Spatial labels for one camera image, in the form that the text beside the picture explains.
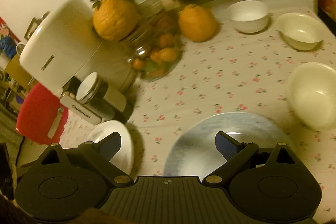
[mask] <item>hair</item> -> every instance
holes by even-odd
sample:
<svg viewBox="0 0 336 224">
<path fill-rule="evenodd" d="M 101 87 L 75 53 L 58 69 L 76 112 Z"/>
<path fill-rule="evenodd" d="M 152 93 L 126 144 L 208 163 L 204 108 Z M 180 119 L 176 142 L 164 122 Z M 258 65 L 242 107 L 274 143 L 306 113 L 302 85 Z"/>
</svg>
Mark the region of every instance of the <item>hair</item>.
<svg viewBox="0 0 336 224">
<path fill-rule="evenodd" d="M 0 223 L 1 224 L 37 224 L 34 218 L 17 208 L 0 194 Z"/>
<path fill-rule="evenodd" d="M 331 220 L 325 222 L 324 224 L 336 224 L 335 218 L 332 218 Z"/>
</svg>

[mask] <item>red stool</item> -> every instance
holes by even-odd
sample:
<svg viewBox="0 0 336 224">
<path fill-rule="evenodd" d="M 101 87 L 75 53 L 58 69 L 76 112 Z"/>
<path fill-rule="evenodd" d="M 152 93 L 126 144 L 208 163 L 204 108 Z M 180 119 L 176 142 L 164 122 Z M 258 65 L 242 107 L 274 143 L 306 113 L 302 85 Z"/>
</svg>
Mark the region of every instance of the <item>red stool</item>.
<svg viewBox="0 0 336 224">
<path fill-rule="evenodd" d="M 59 124 L 53 136 L 48 137 L 59 108 L 63 108 Z M 68 109 L 49 90 L 36 83 L 20 108 L 16 130 L 38 144 L 58 143 L 67 119 Z"/>
</svg>

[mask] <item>white plate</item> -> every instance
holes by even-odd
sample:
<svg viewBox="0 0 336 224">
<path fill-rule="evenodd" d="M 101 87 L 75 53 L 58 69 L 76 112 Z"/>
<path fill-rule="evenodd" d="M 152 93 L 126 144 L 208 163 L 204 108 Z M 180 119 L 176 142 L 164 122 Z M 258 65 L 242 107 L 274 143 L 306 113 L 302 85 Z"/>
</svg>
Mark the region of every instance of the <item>white plate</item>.
<svg viewBox="0 0 336 224">
<path fill-rule="evenodd" d="M 121 136 L 121 147 L 110 162 L 126 174 L 130 174 L 134 161 L 134 147 L 127 128 L 119 121 L 107 121 L 91 131 L 85 141 L 98 143 L 113 132 Z"/>
<path fill-rule="evenodd" d="M 168 155 L 164 176 L 203 178 L 226 162 L 215 146 L 215 136 L 224 131 L 239 142 L 252 141 L 259 147 L 273 148 L 289 137 L 269 119 L 252 113 L 221 113 L 201 121 L 182 135 Z"/>
</svg>

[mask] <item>orange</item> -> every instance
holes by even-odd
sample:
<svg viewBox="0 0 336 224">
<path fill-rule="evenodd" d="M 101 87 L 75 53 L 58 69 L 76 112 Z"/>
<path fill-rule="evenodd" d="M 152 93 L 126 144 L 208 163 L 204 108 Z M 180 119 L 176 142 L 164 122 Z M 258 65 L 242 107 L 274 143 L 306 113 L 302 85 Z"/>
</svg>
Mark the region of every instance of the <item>orange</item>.
<svg viewBox="0 0 336 224">
<path fill-rule="evenodd" d="M 145 64 L 146 64 L 145 61 L 142 61 L 142 60 L 136 58 L 133 61 L 133 68 L 136 69 L 136 70 L 143 70 L 145 68 Z"/>
<path fill-rule="evenodd" d="M 120 41 L 135 28 L 140 16 L 127 0 L 102 0 L 94 9 L 92 19 L 101 38 Z"/>
<path fill-rule="evenodd" d="M 149 55 L 149 58 L 157 63 L 159 63 L 161 60 L 160 60 L 160 57 L 159 57 L 159 52 L 160 52 L 160 49 L 159 48 L 154 48 L 152 49 L 151 51 L 151 54 Z"/>
<path fill-rule="evenodd" d="M 170 48 L 174 45 L 174 37 L 170 33 L 164 33 L 159 37 L 160 48 Z"/>
<path fill-rule="evenodd" d="M 149 75 L 153 78 L 157 78 L 162 76 L 165 72 L 166 72 L 165 67 L 161 67 L 155 71 L 150 72 Z"/>
<path fill-rule="evenodd" d="M 183 35 L 194 42 L 212 37 L 218 27 L 210 10 L 195 4 L 187 5 L 179 15 L 178 23 Z"/>
<path fill-rule="evenodd" d="M 177 52 L 173 48 L 163 48 L 159 52 L 159 58 L 164 62 L 174 62 L 177 58 Z"/>
</svg>

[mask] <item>logo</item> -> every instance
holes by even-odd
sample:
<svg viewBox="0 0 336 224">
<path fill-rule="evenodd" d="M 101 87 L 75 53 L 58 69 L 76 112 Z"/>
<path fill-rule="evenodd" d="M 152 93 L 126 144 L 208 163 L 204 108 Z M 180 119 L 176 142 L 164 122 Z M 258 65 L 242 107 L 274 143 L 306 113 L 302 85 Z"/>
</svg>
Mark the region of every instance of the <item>logo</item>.
<svg viewBox="0 0 336 224">
<path fill-rule="evenodd" d="M 41 68 L 41 70 L 45 70 L 46 67 L 50 64 L 50 62 L 55 58 L 54 55 L 50 56 L 48 61 L 44 64 L 44 66 Z"/>
<path fill-rule="evenodd" d="M 167 179 L 167 180 L 165 180 L 163 183 L 166 184 L 166 185 L 170 185 L 170 184 L 172 184 L 173 182 L 172 182 L 171 180 Z"/>
<path fill-rule="evenodd" d="M 75 110 L 77 110 L 79 113 L 83 114 L 85 117 L 87 117 L 89 119 L 91 118 L 91 116 L 89 114 L 86 114 L 83 110 L 79 109 L 75 105 L 72 105 L 71 107 L 74 108 Z"/>
</svg>

